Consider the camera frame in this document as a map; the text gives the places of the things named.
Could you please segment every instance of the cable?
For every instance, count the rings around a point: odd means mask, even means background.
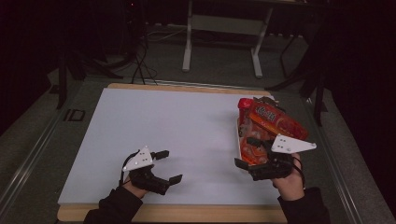
[[[300,173],[301,179],[303,180],[303,188],[305,189],[305,175],[303,173],[303,164],[301,163],[301,161],[295,157],[293,157],[295,160],[297,160],[300,163],[301,169],[296,166],[296,164],[293,164],[293,168],[298,171],[298,173]]]
[[[123,71],[123,70],[125,70],[125,69],[131,67],[132,64],[134,64],[134,62],[128,63],[126,66],[120,68],[119,70],[114,71],[114,73],[118,73],[118,72],[120,72],[120,71]]]
[[[108,69],[114,69],[114,68],[119,68],[121,66],[124,66],[125,64],[131,62],[133,60],[133,54],[131,52],[128,52],[127,55],[124,57],[124,59],[122,59],[119,62],[116,63],[101,63],[101,65],[105,68]]]
[[[136,67],[136,69],[134,70],[134,74],[132,75],[131,84],[134,84],[134,77],[136,76],[137,71],[139,71],[140,77],[142,78],[142,81],[143,81],[143,85],[146,85],[145,79],[143,78],[143,73],[142,73],[141,65],[142,65],[143,60],[146,58],[147,49],[146,49],[144,46],[143,46],[143,49],[145,50],[145,53],[144,53],[144,55],[143,55],[143,57],[142,57],[142,60],[141,60],[140,62],[139,62],[139,60],[138,60],[138,58],[137,58],[137,55],[136,55],[137,67]]]
[[[155,81],[155,77],[158,75],[158,73],[157,73],[157,71],[156,70],[154,70],[154,69],[152,69],[152,68],[150,68],[151,70],[153,70],[154,72],[155,72],[155,75],[154,76],[152,76],[151,75],[151,73],[149,72],[149,68],[146,66],[146,64],[143,62],[143,65],[145,65],[145,67],[146,67],[146,71],[148,72],[148,75],[149,75],[149,77],[154,81],[154,83],[155,83],[155,85],[157,85],[158,86],[158,83],[157,83],[157,81]]]
[[[148,75],[150,76],[150,78],[154,79],[154,78],[155,78],[155,77],[158,75],[158,72],[157,72],[157,70],[155,70],[155,69],[153,69],[153,68],[150,68],[150,67],[148,67],[144,61],[142,61],[142,64],[143,64],[143,65],[144,65],[144,67],[146,68],[146,71],[148,72]]]
[[[125,181],[122,185],[124,186],[124,185],[128,184],[129,182],[131,182],[131,179],[129,179],[128,181]]]
[[[148,33],[148,35],[153,35],[153,34],[172,34],[174,31],[166,31],[166,30],[170,30],[171,29],[171,27],[169,27],[169,26],[166,26],[165,28],[162,28],[161,30],[159,30],[159,31],[152,31],[152,32],[150,32],[150,33]]]
[[[168,38],[168,37],[171,37],[171,36],[173,36],[173,35],[177,35],[177,34],[180,34],[181,32],[183,32],[183,31],[186,31],[187,29],[182,29],[182,30],[179,30],[179,31],[176,31],[176,32],[174,32],[174,33],[172,33],[172,34],[170,34],[170,35],[166,35],[166,36],[164,36],[164,37],[161,37],[161,38],[159,38],[159,39],[155,39],[155,40],[149,40],[150,42],[158,42],[158,41],[161,41],[161,40],[164,40],[164,39],[166,39],[166,38]]]
[[[126,184],[126,183],[123,182],[123,174],[124,174],[124,172],[122,171],[122,169],[126,166],[126,163],[128,163],[128,161],[129,161],[132,157],[134,157],[135,155],[137,155],[137,153],[138,153],[139,151],[140,151],[140,149],[139,149],[136,153],[129,155],[129,156],[125,159],[124,163],[122,164],[121,175],[120,175],[120,181],[119,181],[119,187],[121,187],[123,184]]]

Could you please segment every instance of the wooden table edge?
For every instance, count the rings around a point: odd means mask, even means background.
[[[208,88],[208,87],[192,87],[192,86],[156,86],[156,85],[137,85],[124,83],[111,83],[107,86],[109,89],[125,89],[125,90],[147,90],[147,91],[186,91],[186,92],[202,92],[202,93],[224,93],[224,94],[244,94],[244,95],[271,95],[270,92],[250,91],[227,88]]]
[[[82,221],[97,204],[63,204],[61,221]],[[287,220],[280,205],[143,204],[132,222],[276,222]]]

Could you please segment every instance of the white board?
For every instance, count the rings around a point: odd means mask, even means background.
[[[242,97],[253,96],[104,89],[58,203],[98,203],[118,185],[125,159],[148,146],[170,151],[152,173],[183,178],[144,203],[278,204],[270,180],[253,181],[233,163]]]

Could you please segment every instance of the chip bag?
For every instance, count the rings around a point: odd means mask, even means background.
[[[270,98],[241,98],[238,108],[241,159],[249,164],[266,163],[268,161],[267,150],[271,149],[248,144],[248,137],[268,141],[275,140],[279,133],[300,140],[305,140],[308,136],[308,131],[283,110],[277,108],[276,103]]]

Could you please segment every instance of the hand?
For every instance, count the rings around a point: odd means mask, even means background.
[[[293,153],[291,156],[300,159],[300,155],[297,153]],[[301,169],[299,161],[294,160],[294,164]],[[303,179],[296,169],[292,169],[291,174],[285,178],[272,179],[272,181],[283,200],[295,201],[304,197]]]
[[[124,184],[122,185],[123,188],[127,189],[128,191],[130,191],[132,194],[134,194],[134,196],[138,197],[139,199],[142,199],[145,194],[148,193],[147,190],[145,189],[139,189],[137,187],[135,187],[134,185],[132,185],[129,176],[127,176],[125,178]]]

